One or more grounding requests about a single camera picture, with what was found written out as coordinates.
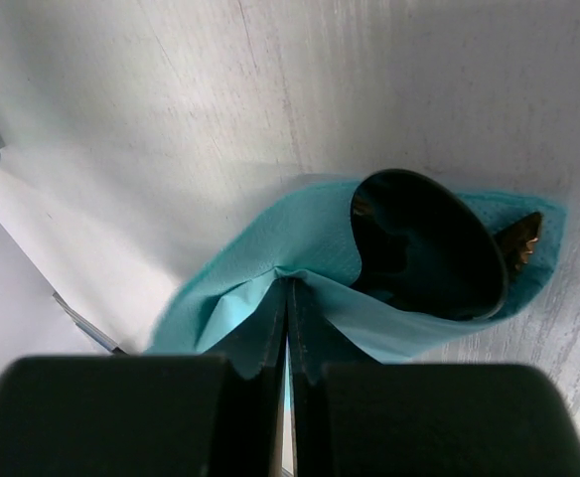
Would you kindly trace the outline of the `copper knife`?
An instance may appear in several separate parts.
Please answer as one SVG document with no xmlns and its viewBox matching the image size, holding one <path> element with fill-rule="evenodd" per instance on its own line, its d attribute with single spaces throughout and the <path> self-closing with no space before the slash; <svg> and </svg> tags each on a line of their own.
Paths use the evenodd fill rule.
<svg viewBox="0 0 580 477">
<path fill-rule="evenodd" d="M 542 221 L 543 214 L 533 212 L 494 235 L 510 280 L 519 276 L 534 254 L 541 235 Z"/>
</svg>

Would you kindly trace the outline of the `teal paper napkin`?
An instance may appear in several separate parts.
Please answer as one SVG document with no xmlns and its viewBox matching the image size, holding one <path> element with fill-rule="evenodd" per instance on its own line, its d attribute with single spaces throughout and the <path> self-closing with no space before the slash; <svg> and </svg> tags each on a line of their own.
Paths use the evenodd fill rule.
<svg viewBox="0 0 580 477">
<path fill-rule="evenodd" d="M 541 212 L 536 255 L 490 318 L 455 322 L 396 310 L 351 289 L 362 269 L 350 219 L 358 185 L 310 185 L 263 211 L 173 297 L 151 332 L 147 353 L 208 350 L 257 308 L 275 279 L 293 276 L 313 287 L 326 318 L 363 351 L 383 363 L 404 362 L 521 313 L 556 269 L 567 219 L 560 204 L 506 192 L 460 193 L 490 232 Z"/>
</svg>

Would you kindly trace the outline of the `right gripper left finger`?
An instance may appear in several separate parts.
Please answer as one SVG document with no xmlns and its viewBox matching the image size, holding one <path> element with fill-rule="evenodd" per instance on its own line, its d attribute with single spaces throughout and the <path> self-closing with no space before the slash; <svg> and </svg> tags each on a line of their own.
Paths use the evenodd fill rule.
<svg viewBox="0 0 580 477">
<path fill-rule="evenodd" d="M 0 476 L 278 476 L 288 283 L 196 356 L 38 356 L 0 375 Z"/>
</svg>

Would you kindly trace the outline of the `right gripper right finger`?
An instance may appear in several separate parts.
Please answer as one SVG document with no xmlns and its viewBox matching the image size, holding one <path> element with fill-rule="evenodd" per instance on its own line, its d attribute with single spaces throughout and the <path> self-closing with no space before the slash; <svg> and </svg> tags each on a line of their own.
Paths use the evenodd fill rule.
<svg viewBox="0 0 580 477">
<path fill-rule="evenodd" d="M 580 476 L 580 438 L 540 370 L 385 365 L 288 283 L 298 476 Z"/>
</svg>

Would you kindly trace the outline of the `black spoon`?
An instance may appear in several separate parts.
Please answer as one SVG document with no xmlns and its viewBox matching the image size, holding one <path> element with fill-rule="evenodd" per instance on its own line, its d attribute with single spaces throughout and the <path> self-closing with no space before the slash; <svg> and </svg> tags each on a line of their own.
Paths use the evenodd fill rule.
<svg viewBox="0 0 580 477">
<path fill-rule="evenodd" d="M 451 321 L 489 318 L 506 301 L 492 234 L 438 182 L 403 169 L 374 173 L 354 191 L 350 218 L 362 263 L 354 290 Z"/>
</svg>

